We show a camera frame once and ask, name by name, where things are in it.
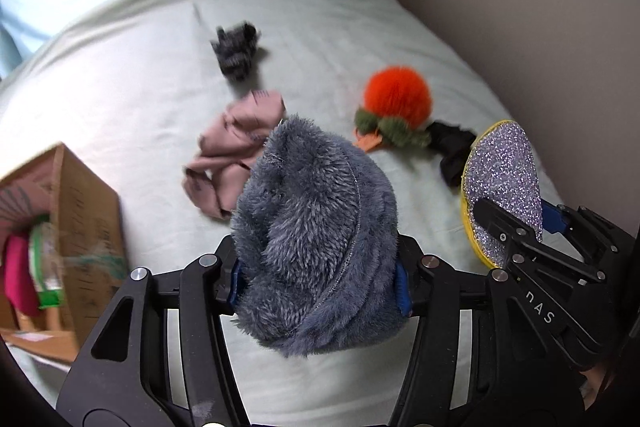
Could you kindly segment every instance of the pink sock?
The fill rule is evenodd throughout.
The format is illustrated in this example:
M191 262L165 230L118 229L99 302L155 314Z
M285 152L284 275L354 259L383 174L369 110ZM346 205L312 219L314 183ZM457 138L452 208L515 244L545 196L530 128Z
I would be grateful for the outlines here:
M4 253L4 293L11 304L25 315L40 313L40 300L29 273L29 240L12 234Z

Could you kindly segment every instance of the wall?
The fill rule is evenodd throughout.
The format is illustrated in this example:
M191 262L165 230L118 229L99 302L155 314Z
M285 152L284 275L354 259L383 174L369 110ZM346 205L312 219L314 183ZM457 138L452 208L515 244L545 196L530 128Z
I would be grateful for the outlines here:
M494 89L570 205L640 219L640 0L399 0Z

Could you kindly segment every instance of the gray fuzzy cloth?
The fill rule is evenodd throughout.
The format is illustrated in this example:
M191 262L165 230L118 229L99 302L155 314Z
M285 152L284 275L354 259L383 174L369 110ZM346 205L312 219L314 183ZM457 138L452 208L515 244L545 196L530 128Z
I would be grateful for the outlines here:
M378 343L405 322L398 218L380 168L292 117L271 133L231 220L247 288L239 326L286 357Z

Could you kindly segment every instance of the bed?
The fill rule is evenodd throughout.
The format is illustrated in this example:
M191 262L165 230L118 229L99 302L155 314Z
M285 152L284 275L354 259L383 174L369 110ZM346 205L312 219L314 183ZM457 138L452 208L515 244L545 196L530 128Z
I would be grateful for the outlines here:
M243 20L261 31L261 48L252 76L231 85L209 41L217 26ZM227 224L200 214L180 187L198 134L217 113L249 89L277 89L289 114L351 137L365 83L390 64L427 78L437 120L479 133L509 118L484 81L395 0L111 0L0 84L0 176L62 140L120 195L130 266L180 269L229 233ZM459 196L440 177L439 158L392 150L372 158L396 192L400 232L457 269L485 272L463 230ZM543 197L559 203L538 167ZM546 241L558 247L561 239ZM453 406L465 402L468 385L468 315L461 324ZM223 323L251 421L285 427L386 423L415 326L379 346L284 359ZM175 315L169 337L180 405L186 401ZM14 353L53 402L62 379L44 378L42 361Z

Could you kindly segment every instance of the pink cloth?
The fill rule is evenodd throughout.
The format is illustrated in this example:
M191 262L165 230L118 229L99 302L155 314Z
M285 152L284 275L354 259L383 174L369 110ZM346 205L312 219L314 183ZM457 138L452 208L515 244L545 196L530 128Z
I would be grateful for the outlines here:
M9 236L4 251L4 293L25 315L40 313L40 300L29 273L29 240L17 233Z
M278 92L251 91L230 104L200 136L200 153L186 166L182 187L204 214L229 219L251 167L284 111Z

